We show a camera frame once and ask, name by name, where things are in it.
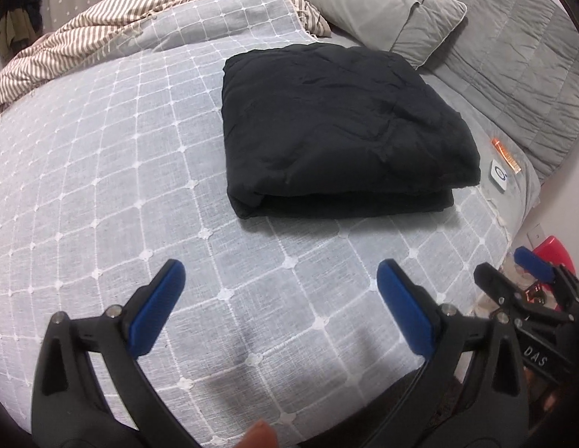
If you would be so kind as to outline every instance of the hanging clothes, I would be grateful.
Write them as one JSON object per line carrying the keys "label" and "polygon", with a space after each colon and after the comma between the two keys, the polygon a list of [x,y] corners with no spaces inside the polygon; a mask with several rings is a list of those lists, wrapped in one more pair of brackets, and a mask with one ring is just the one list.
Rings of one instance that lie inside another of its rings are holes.
{"label": "hanging clothes", "polygon": [[0,0],[0,54],[3,65],[31,46],[43,31],[42,0]]}

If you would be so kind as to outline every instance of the metal screw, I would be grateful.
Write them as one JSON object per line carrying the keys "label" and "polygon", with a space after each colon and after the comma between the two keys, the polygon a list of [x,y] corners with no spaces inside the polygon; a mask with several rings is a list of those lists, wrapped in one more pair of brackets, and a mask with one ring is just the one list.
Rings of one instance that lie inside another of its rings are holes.
{"label": "metal screw", "polygon": [[499,312],[496,314],[496,319],[499,323],[506,324],[509,323],[509,316],[505,312]]}
{"label": "metal screw", "polygon": [[109,318],[119,317],[121,315],[121,305],[111,305],[105,310],[105,315]]}
{"label": "metal screw", "polygon": [[441,311],[448,317],[452,317],[457,313],[457,308],[455,307],[455,305],[452,304],[442,304]]}
{"label": "metal screw", "polygon": [[65,312],[57,312],[51,317],[51,322],[59,325],[63,320],[65,320]]}

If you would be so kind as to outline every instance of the red object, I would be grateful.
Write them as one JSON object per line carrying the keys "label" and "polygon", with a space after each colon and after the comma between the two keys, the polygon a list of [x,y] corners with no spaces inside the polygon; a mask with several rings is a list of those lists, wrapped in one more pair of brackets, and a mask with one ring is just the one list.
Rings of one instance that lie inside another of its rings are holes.
{"label": "red object", "polygon": [[555,236],[547,237],[536,249],[533,250],[539,258],[552,263],[553,266],[559,266],[563,264],[567,269],[569,269],[575,275],[574,261],[571,260],[571,256],[567,249],[563,247],[563,244]]}

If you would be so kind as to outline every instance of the folded towel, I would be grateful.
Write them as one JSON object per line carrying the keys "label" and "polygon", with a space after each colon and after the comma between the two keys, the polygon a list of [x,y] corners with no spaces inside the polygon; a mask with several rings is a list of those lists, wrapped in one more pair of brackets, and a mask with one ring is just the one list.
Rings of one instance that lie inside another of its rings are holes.
{"label": "folded towel", "polygon": [[242,218],[438,211],[480,180],[465,121],[400,55],[291,45],[224,71],[227,193]]}

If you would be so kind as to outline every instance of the wall outlet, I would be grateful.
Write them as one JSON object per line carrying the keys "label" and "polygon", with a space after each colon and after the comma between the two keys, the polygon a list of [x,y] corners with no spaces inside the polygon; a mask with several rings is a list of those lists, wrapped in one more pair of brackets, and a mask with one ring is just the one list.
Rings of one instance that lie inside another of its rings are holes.
{"label": "wall outlet", "polygon": [[536,224],[532,229],[530,229],[527,233],[527,238],[530,240],[532,249],[536,249],[539,245],[541,245],[546,239],[544,230],[542,230],[542,225]]}

